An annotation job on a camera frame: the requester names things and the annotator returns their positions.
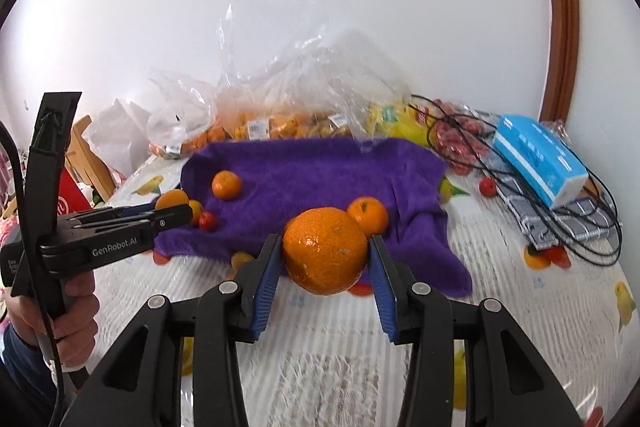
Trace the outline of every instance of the plastic bag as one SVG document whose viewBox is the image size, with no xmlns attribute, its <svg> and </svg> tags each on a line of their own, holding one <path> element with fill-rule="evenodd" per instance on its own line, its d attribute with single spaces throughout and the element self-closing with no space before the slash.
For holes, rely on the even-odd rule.
<svg viewBox="0 0 640 427">
<path fill-rule="evenodd" d="M 569 134 L 567 133 L 562 120 L 556 120 L 553 122 L 544 121 L 540 123 L 543 127 L 546 127 L 549 131 L 558 136 L 567 147 L 571 148 L 571 140 L 569 139 Z"/>
<path fill-rule="evenodd" d="M 116 99 L 98 113 L 82 138 L 110 169 L 128 178 L 149 156 L 144 132 L 148 118 L 149 113 L 135 103 Z"/>
<path fill-rule="evenodd" d="M 226 134 L 216 122 L 215 89 L 186 74 L 154 71 L 149 80 L 166 100 L 146 122 L 149 150 L 157 156 L 177 158 L 202 149 Z"/>
<path fill-rule="evenodd" d="M 491 152 L 479 138 L 486 138 L 493 128 L 483 117 L 465 105 L 442 100 L 416 97 L 411 105 L 417 108 L 414 116 L 428 128 L 429 145 L 444 156 L 453 171 L 466 176 L 479 166 L 478 158 L 486 158 Z"/>
<path fill-rule="evenodd" d="M 325 30 L 313 0 L 232 1 L 219 29 L 216 101 L 233 139 L 388 136 L 369 118 L 407 97 L 398 68 L 358 33 L 321 46 Z"/>
</svg>

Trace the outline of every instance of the white plastic bag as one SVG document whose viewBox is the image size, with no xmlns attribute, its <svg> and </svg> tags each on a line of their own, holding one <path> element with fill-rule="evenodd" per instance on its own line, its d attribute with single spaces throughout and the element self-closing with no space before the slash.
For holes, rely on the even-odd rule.
<svg viewBox="0 0 640 427">
<path fill-rule="evenodd" d="M 149 157 L 144 128 L 149 113 L 132 102 L 116 99 L 98 113 L 82 133 L 92 152 L 110 169 L 128 178 Z"/>
</svg>

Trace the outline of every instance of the purple towel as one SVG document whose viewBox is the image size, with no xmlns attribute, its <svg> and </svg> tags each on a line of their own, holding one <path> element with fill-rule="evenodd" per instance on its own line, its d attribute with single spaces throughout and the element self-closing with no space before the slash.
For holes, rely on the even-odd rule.
<svg viewBox="0 0 640 427">
<path fill-rule="evenodd" d="M 227 169 L 242 178 L 234 201 L 211 192 L 213 176 Z M 471 276 L 447 244 L 447 213 L 438 203 L 445 163 L 411 142 L 388 139 L 362 153 L 351 139 L 273 140 L 210 144 L 182 169 L 190 198 L 218 217 L 218 229 L 168 230 L 156 239 L 164 255 L 198 255 L 229 261 L 236 251 L 256 255 L 270 233 L 320 206 L 346 209 L 373 196 L 386 206 L 389 254 L 406 263 L 418 281 L 452 297 L 469 295 Z M 368 274 L 363 274 L 368 282 Z"/>
</svg>

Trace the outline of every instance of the small red tomato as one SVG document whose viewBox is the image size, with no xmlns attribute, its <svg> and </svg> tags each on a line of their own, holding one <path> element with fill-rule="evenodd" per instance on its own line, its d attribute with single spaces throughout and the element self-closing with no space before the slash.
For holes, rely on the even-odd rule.
<svg viewBox="0 0 640 427">
<path fill-rule="evenodd" d="M 211 212 L 203 212 L 198 220 L 198 226 L 205 232 L 213 232 L 218 227 L 218 218 Z"/>
<path fill-rule="evenodd" d="M 602 427 L 604 425 L 604 414 L 602 412 L 602 407 L 597 406 L 591 416 L 587 418 L 587 421 L 584 423 L 584 427 Z"/>
<path fill-rule="evenodd" d="M 165 257 L 161 253 L 158 253 L 156 250 L 153 251 L 153 260 L 158 266 L 162 266 L 163 264 L 167 264 L 171 261 L 171 257 Z"/>
<path fill-rule="evenodd" d="M 495 184 L 495 180 L 493 178 L 484 176 L 480 180 L 480 184 L 478 186 L 480 188 L 480 194 L 485 198 L 493 198 L 498 194 L 498 185 Z"/>
<path fill-rule="evenodd" d="M 468 176 L 472 171 L 471 167 L 469 167 L 468 165 L 462 165 L 460 163 L 453 163 L 451 168 L 453 169 L 453 172 L 455 172 L 458 176 Z"/>
<path fill-rule="evenodd" d="M 571 260 L 564 247 L 551 247 L 543 250 L 546 258 L 559 268 L 568 270 L 571 268 Z"/>
<path fill-rule="evenodd" d="M 373 288 L 371 285 L 364 283 L 355 283 L 347 291 L 356 297 L 368 297 L 369 295 L 373 295 Z"/>
</svg>

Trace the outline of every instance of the person's hand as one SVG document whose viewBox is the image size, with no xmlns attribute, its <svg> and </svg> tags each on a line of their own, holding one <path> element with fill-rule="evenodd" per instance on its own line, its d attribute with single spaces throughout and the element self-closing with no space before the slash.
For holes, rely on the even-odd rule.
<svg viewBox="0 0 640 427">
<path fill-rule="evenodd" d="M 69 279 L 63 291 L 76 300 L 66 314 L 51 324 L 55 338 L 59 339 L 60 362 L 68 367 L 77 367 L 83 365 L 94 350 L 94 337 L 98 332 L 94 317 L 100 303 L 94 295 L 94 273 L 87 272 Z M 36 332 L 46 334 L 46 330 L 36 302 L 26 296 L 12 297 L 9 291 L 4 294 L 4 300 L 15 332 L 27 344 L 37 346 Z"/>
</svg>

